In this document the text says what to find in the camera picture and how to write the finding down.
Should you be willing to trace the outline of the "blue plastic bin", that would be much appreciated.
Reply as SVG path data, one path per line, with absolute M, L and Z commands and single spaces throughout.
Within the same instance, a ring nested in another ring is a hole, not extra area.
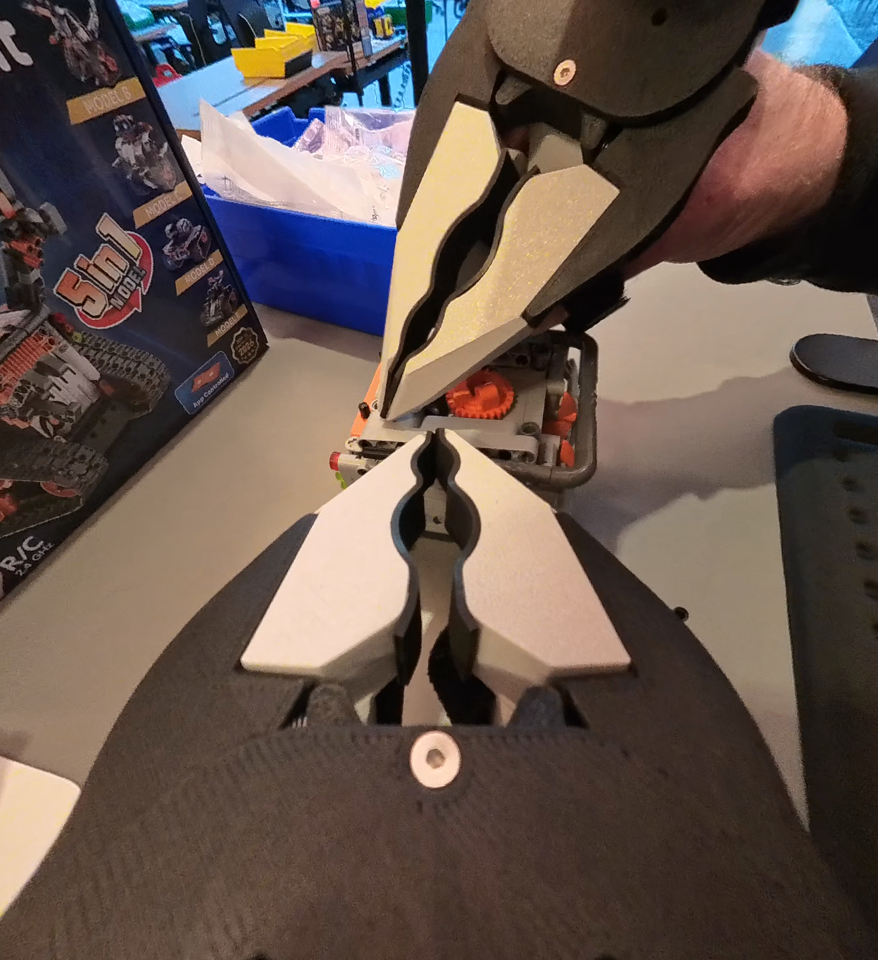
M 298 118 L 288 107 L 251 121 L 283 144 L 323 119 L 329 106 Z M 381 336 L 396 227 L 328 219 L 205 198 L 251 299 L 290 314 Z

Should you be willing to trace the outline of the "clear plastic bags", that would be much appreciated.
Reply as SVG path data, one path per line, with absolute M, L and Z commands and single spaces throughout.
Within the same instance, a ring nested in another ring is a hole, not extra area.
M 415 116 L 331 106 L 287 146 L 201 100 L 200 138 L 181 144 L 201 184 L 225 200 L 394 228 Z

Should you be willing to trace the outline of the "person's right hand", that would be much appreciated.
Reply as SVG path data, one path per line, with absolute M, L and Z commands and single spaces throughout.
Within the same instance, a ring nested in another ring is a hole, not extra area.
M 838 93 L 761 50 L 745 68 L 758 83 L 746 120 L 713 155 L 677 219 L 626 269 L 627 279 L 783 234 L 832 194 L 849 126 Z

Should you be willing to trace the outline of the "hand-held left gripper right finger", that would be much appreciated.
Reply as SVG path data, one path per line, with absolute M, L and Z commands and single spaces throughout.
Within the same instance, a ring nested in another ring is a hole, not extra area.
M 459 674 L 514 703 L 532 687 L 620 674 L 632 660 L 557 514 L 461 436 L 446 438 Z

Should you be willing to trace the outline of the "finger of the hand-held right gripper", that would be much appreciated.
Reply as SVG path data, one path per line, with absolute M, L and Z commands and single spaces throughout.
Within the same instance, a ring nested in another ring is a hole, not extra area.
M 498 243 L 479 277 L 444 304 L 434 335 L 404 363 L 395 417 L 432 402 L 488 360 L 544 329 L 532 303 L 619 190 L 589 166 L 531 175 L 504 210 Z
M 508 345 L 524 323 L 490 306 L 493 275 L 456 291 L 476 237 L 520 179 L 491 114 L 454 102 L 397 232 L 381 362 L 381 417 L 432 402 Z

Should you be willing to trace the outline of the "yellow plastic bin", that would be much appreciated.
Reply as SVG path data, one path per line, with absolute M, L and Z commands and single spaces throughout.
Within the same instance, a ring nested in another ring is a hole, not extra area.
M 252 46 L 231 50 L 231 57 L 244 80 L 285 80 L 312 68 L 319 51 L 316 30 L 303 22 L 289 22 L 283 30 L 266 29 Z

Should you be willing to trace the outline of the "robot kit box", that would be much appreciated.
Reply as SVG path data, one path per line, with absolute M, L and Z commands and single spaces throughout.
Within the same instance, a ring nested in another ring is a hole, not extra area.
M 266 349 L 116 2 L 0 1 L 0 603 Z

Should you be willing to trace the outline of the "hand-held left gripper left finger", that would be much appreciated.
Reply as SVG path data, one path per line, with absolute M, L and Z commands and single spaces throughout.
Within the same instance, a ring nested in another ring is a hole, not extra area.
M 344 687 L 354 701 L 421 655 L 420 578 L 428 438 L 393 452 L 318 510 L 240 663 L 256 673 Z

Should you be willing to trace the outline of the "grey toy brick model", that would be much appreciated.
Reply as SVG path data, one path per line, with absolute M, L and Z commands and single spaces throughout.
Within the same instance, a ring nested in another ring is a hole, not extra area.
M 598 346 L 587 334 L 553 329 L 527 338 L 395 420 L 378 413 L 380 377 L 378 367 L 342 450 L 329 456 L 342 487 L 409 441 L 440 429 L 459 433 L 553 503 L 596 472 Z

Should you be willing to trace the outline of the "black stand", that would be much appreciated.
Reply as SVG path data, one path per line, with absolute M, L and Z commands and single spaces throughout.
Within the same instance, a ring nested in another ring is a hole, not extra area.
M 878 329 L 878 296 L 868 301 Z M 798 373 L 822 386 L 878 397 L 878 340 L 811 334 L 792 346 L 790 361 Z

